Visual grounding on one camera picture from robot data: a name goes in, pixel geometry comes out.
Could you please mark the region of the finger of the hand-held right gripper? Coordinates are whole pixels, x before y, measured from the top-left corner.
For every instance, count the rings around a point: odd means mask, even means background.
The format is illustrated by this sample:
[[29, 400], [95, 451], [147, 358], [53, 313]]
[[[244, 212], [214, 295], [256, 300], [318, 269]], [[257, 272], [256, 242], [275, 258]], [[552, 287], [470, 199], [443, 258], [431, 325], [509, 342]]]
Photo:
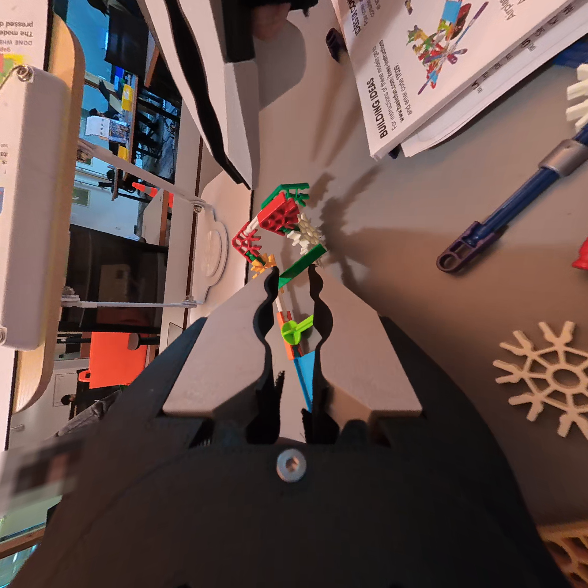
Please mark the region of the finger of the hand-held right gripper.
[[[156, 44], [171, 73], [173, 81], [180, 92], [180, 96], [187, 106], [189, 113], [192, 115], [203, 139], [199, 124], [196, 122], [195, 102], [187, 88], [187, 83], [181, 71], [178, 59], [177, 1], [138, 1], [138, 4], [143, 17], [156, 40]], [[203, 139], [203, 142], [208, 148], [205, 139]]]
[[220, 1], [177, 1], [177, 53], [210, 153], [252, 189], [260, 168], [259, 79], [254, 58], [229, 62]]

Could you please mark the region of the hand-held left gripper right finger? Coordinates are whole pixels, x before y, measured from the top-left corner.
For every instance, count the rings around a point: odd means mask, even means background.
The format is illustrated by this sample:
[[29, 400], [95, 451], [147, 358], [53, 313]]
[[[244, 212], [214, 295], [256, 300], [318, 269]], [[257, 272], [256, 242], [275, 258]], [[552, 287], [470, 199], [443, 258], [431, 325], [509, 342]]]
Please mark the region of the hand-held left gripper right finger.
[[352, 420], [373, 427], [387, 417], [417, 417], [422, 405], [379, 314], [326, 270], [311, 266], [313, 324], [320, 335], [313, 366], [312, 414], [340, 431]]

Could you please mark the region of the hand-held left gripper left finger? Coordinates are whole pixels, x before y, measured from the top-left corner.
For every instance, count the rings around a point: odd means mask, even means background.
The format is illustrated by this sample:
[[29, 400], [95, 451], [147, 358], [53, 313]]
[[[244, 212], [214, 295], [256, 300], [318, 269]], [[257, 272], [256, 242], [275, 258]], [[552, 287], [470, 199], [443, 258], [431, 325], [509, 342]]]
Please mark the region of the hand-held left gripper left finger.
[[273, 374], [266, 340], [274, 326], [279, 271], [266, 270], [217, 307], [203, 322], [163, 405], [173, 417], [255, 419], [280, 430], [282, 391]]

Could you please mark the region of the colourful construction toy model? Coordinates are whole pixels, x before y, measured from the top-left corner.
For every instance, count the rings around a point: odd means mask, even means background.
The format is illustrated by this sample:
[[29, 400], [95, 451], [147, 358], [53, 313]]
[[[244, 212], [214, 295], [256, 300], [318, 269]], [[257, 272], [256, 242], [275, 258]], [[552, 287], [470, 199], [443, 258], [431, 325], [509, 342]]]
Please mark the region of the colourful construction toy model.
[[233, 248], [251, 264], [253, 277], [265, 270], [276, 267], [275, 256], [261, 252], [260, 231], [266, 231], [289, 239], [292, 245], [300, 248], [300, 256], [279, 276], [278, 295], [275, 300], [276, 319], [281, 331], [286, 355], [295, 366], [306, 404], [312, 412], [313, 366], [315, 353], [303, 353], [300, 348], [302, 335], [313, 327], [313, 316], [299, 322], [293, 319], [289, 309], [284, 307], [282, 294], [284, 287], [311, 266], [322, 267], [321, 260], [327, 249], [319, 229], [314, 227], [302, 208], [307, 204], [309, 194], [307, 183], [288, 183], [279, 185], [261, 204], [260, 211], [252, 220], [242, 226], [232, 238]]

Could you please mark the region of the person's right hand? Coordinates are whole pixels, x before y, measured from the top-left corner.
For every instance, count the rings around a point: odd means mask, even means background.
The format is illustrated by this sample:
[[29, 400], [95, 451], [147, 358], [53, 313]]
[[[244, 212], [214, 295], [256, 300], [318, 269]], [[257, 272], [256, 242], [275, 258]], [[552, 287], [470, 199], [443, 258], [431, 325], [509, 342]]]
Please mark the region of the person's right hand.
[[262, 41], [274, 39], [282, 30], [290, 4], [263, 5], [252, 10], [252, 33]]

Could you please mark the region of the purple clip connector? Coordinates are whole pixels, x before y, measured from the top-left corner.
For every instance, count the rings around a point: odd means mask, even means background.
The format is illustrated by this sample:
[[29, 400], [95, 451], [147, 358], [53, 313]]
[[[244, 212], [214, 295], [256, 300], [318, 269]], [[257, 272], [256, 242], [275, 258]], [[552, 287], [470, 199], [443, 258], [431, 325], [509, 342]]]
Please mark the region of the purple clip connector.
[[341, 63], [343, 57], [348, 55], [348, 50], [344, 37], [336, 28], [330, 28], [325, 37], [325, 43], [329, 50], [331, 57], [337, 62]]

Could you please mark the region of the orange plastic object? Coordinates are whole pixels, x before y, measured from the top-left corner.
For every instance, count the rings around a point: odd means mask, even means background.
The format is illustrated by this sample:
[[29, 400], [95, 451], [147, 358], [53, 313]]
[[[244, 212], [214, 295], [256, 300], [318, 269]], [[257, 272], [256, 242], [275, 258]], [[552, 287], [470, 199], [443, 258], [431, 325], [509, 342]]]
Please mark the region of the orange plastic object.
[[128, 386], [144, 370], [148, 346], [159, 342], [159, 336], [93, 332], [89, 368], [81, 371], [77, 379], [90, 388]]

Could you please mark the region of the white metal stand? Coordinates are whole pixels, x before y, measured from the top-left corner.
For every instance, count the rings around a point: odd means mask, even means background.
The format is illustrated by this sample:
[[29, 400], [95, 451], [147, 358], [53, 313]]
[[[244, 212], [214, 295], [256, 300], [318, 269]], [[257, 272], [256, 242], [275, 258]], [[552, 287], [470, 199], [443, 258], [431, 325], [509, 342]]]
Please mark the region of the white metal stand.
[[128, 250], [134, 254], [138, 261], [151, 259], [153, 261], [152, 280], [149, 275], [134, 271], [133, 268], [124, 263], [100, 265], [99, 254], [106, 251], [101, 243], [111, 242], [115, 235], [94, 231], [82, 239], [85, 248], [74, 248], [70, 246], [70, 254], [87, 253], [87, 271], [84, 293], [88, 296], [98, 291], [98, 286], [103, 281], [115, 287], [114, 293], [124, 300], [88, 300], [81, 299], [75, 293], [73, 287], [63, 287], [61, 307], [63, 309], [79, 308], [83, 311], [99, 309], [131, 309], [133, 312], [130, 319], [122, 319], [118, 313], [110, 322], [89, 319], [79, 320], [80, 331], [101, 331], [101, 332], [158, 332], [159, 327], [150, 327], [145, 322], [148, 313], [155, 313], [163, 308], [178, 308], [186, 311], [201, 306], [205, 303], [208, 291], [216, 285], [224, 273], [229, 254], [230, 240], [226, 226], [215, 216], [215, 209], [212, 204], [190, 195], [186, 190], [180, 189], [169, 181], [154, 175], [125, 159], [114, 156], [110, 151], [84, 139], [77, 143], [78, 155], [89, 156], [108, 163], [114, 171], [114, 179], [118, 179], [118, 172], [123, 171], [136, 178], [144, 180], [144, 183], [137, 184], [137, 188], [153, 188], [155, 195], [152, 202], [160, 202], [160, 212], [167, 214], [169, 208], [164, 204], [164, 196], [168, 198], [188, 202], [196, 215], [196, 232], [194, 249], [190, 254], [192, 258], [192, 273], [190, 278], [190, 292], [182, 301], [163, 302], [165, 290], [166, 262], [168, 247], [159, 243], [141, 242], [129, 240]]

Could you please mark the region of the toy instruction booklet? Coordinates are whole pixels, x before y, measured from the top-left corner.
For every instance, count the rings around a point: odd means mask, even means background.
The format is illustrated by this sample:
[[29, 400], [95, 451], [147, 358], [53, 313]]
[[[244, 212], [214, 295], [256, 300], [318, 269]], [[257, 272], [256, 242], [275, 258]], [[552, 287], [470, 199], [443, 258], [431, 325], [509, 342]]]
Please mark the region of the toy instruction booklet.
[[571, 1], [332, 1], [381, 159]]

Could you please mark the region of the white snowflake connector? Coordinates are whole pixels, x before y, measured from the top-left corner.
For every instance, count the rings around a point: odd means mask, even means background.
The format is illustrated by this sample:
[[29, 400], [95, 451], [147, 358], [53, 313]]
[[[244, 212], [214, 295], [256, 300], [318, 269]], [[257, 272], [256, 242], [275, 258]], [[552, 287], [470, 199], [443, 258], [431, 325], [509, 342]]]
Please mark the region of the white snowflake connector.
[[546, 408], [554, 409], [559, 437], [576, 429], [587, 439], [587, 351], [575, 346], [576, 323], [566, 320], [558, 331], [547, 322], [537, 326], [541, 346], [522, 330], [512, 332], [512, 342], [499, 343], [518, 360], [495, 360], [493, 367], [501, 372], [495, 382], [518, 388], [507, 402], [524, 407], [529, 422], [537, 421]]

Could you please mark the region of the white instruction board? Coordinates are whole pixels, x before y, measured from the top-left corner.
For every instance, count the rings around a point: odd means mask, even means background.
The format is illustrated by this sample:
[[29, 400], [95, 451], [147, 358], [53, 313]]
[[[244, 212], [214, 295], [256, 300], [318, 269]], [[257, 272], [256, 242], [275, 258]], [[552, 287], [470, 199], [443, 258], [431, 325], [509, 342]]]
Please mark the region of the white instruction board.
[[11, 411], [53, 373], [84, 92], [81, 44], [53, 1], [1, 1], [1, 351]]

